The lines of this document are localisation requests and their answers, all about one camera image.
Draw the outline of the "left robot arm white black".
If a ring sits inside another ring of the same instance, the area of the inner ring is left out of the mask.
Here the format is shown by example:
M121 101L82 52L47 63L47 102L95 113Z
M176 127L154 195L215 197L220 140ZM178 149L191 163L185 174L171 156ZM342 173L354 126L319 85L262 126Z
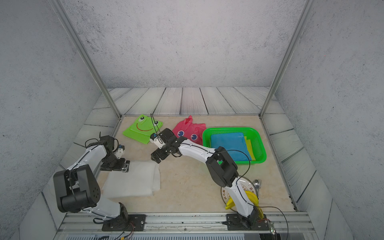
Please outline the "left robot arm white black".
M65 170L54 174L57 206L62 213L86 212L96 216L95 223L117 231L129 226L126 207L103 197L95 176L100 171L129 171L125 147L109 135L86 141L85 152Z

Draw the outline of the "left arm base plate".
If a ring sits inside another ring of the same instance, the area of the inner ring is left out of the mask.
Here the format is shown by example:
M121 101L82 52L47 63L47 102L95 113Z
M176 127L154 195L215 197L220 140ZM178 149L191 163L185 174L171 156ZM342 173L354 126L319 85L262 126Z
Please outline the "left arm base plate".
M143 232L147 216L144 214L129 214L103 222L103 232Z

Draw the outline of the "blue raincoat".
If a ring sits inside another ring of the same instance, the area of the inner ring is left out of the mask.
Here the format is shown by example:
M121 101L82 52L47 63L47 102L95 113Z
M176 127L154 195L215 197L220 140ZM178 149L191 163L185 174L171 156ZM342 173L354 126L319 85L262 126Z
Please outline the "blue raincoat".
M223 147L235 162L252 160L243 133L225 133L211 135L211 147Z

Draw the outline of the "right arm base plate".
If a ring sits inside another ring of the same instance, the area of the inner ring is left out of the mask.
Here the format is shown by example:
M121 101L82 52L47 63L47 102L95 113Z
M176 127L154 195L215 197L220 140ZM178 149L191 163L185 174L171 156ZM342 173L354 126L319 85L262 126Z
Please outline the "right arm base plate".
M227 214L226 220L222 222L228 231L269 231L268 221L256 220L253 223L239 214Z

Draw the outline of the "white raincoat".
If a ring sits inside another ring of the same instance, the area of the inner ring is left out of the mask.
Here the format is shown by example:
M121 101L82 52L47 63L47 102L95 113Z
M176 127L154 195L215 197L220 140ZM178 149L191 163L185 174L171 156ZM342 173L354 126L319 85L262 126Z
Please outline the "white raincoat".
M113 171L103 186L108 199L149 197L161 188L159 165L152 161L131 162L127 173Z

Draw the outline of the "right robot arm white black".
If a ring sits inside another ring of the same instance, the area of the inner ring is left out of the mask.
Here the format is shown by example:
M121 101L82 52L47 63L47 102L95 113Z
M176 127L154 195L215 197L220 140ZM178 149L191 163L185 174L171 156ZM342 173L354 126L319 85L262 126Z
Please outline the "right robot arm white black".
M258 206L252 203L239 183L238 166L225 148L197 145L186 137L175 136L168 128L151 134L150 141L158 147L151 154L151 160L158 164L169 155L179 155L191 157L207 166L213 181L228 191L235 204L239 220L234 226L251 230L262 219L264 215L260 214Z

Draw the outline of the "green plastic basket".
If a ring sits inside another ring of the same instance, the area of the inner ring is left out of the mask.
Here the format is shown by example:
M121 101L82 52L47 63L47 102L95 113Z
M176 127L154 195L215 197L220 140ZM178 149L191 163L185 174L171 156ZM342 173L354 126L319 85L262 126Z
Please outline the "green plastic basket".
M209 128L203 132L203 145L208 148L211 147L211 135L215 134L225 134L225 133L243 133L244 136L247 136L249 139L254 138L253 150L256 160L251 161L252 164L260 164L265 162L267 159L267 154L265 151L265 147L263 145L263 141L258 131L253 128L248 127L223 127L223 128ZM235 162L238 165L247 165L248 162Z

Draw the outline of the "yellow raincoat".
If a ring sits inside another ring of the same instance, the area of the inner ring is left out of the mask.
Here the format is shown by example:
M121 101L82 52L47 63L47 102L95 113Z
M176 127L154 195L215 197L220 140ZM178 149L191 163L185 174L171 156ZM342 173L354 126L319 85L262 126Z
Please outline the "yellow raincoat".
M246 142L246 147L247 147L247 150L248 150L248 153L251 157L251 161L255 161L256 158L255 158L255 155L254 155L254 150L253 150L253 144L252 142L254 141L254 138L248 138L247 136L244 136L245 138L245 142Z

